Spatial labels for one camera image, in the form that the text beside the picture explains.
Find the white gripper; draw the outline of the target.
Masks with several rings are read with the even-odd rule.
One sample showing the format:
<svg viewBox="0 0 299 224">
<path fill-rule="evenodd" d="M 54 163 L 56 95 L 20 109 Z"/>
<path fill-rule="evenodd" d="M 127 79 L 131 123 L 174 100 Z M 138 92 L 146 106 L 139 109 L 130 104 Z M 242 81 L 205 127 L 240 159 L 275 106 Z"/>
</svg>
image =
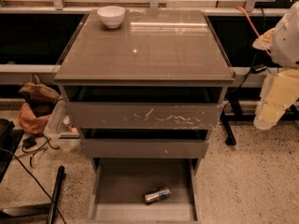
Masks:
<svg viewBox="0 0 299 224">
<path fill-rule="evenodd" d="M 299 71 L 296 70 L 299 68 L 299 2 L 292 5 L 275 28 L 256 38 L 252 46 L 259 50 L 271 49 L 274 63 L 293 68 L 269 74 L 263 81 L 253 123 L 260 130 L 269 130 L 299 99 Z"/>
</svg>

